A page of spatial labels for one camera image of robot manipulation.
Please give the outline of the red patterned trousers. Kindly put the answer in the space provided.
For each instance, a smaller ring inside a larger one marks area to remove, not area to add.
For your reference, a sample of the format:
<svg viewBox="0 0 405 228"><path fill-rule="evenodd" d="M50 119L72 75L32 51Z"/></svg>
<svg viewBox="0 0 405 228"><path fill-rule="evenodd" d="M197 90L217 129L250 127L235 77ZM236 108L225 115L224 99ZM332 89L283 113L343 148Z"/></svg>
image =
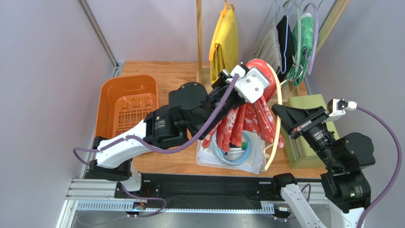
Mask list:
<svg viewBox="0 0 405 228"><path fill-rule="evenodd" d="M248 68L256 67L269 80L269 86L264 90L264 94L254 103L246 103L236 110L231 110L224 117L209 135L202 141L202 147L208 148L215 139L217 146L228 152L230 144L240 147L242 145L242 132L248 131L257 133L262 140L273 143L275 139L276 121L274 120L267 102L273 98L277 92L276 73L273 68L262 59L249 61Z"/></svg>

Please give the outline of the cream plastic hanger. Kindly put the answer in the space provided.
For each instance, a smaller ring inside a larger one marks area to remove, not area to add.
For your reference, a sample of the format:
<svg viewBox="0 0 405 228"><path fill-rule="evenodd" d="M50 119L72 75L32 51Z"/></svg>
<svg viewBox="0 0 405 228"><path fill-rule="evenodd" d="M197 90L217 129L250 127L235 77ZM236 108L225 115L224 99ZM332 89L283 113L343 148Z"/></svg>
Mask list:
<svg viewBox="0 0 405 228"><path fill-rule="evenodd" d="M272 111L276 116L276 128L275 128L273 144L270 144L270 145L266 146L262 150L263 155L267 156L267 161L266 161L266 164L264 166L265 171L267 171L270 168L270 166L272 165L272 163L273 163L273 161L275 159L275 156L277 154L277 149L279 147L279 141L280 141L280 136L281 136L281 121L282 121L282 118L281 118L281 112L276 110L276 108L282 108L283 107L281 86L286 83L286 81L280 82L275 70L269 64L267 64L267 67L271 70L272 76L273 76L274 81L275 81L277 102L276 102L276 104L274 104L272 106Z"/></svg>

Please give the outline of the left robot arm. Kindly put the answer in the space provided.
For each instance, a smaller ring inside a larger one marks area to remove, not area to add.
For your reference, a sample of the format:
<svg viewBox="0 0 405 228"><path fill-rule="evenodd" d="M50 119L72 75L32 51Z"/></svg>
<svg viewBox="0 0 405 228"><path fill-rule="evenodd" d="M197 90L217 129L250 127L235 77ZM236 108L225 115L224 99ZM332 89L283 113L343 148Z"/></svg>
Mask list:
<svg viewBox="0 0 405 228"><path fill-rule="evenodd" d="M89 173L120 182L128 191L139 191L142 177L132 164L134 157L147 152L176 153L202 140L231 111L257 100L254 83L254 74L237 66L231 72L220 72L211 92L197 82L182 85L169 93L167 105L130 130L102 140L88 164Z"/></svg>

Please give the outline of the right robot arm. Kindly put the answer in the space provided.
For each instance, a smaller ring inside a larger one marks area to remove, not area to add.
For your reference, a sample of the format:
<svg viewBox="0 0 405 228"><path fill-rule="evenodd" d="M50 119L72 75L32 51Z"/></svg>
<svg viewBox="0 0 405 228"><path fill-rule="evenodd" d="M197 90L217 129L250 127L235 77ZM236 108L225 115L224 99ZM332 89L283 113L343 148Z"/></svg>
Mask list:
<svg viewBox="0 0 405 228"><path fill-rule="evenodd" d="M372 140L361 133L334 137L327 123L355 109L354 102L333 99L328 107L300 109L275 104L272 111L292 138L303 137L324 163L321 184L331 207L333 226L362 228L360 217L371 204L371 187L362 170L375 164Z"/></svg>

